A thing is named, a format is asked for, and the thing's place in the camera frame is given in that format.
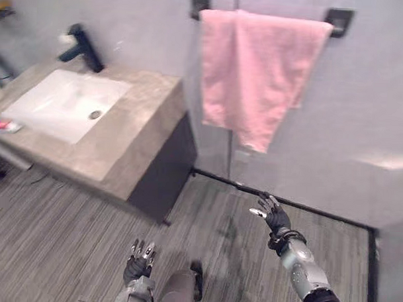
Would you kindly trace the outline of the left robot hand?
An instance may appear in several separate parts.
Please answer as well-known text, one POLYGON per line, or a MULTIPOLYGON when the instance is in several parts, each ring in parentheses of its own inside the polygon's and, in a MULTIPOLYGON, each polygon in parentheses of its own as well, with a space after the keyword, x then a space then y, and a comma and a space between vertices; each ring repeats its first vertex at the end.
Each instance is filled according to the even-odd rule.
POLYGON ((136 239, 134 241, 123 272, 124 285, 139 280, 142 276, 150 277, 156 256, 155 247, 154 242, 146 245, 145 240, 136 239))

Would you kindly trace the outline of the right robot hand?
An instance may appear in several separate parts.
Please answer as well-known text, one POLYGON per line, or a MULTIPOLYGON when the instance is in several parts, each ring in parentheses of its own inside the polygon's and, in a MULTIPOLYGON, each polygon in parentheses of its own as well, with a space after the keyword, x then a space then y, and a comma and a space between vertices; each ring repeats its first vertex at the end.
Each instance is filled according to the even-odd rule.
POLYGON ((291 229, 291 221, 278 200, 269 193, 260 193, 257 200, 262 209, 250 208, 253 215, 265 219, 271 233, 280 236, 291 229))

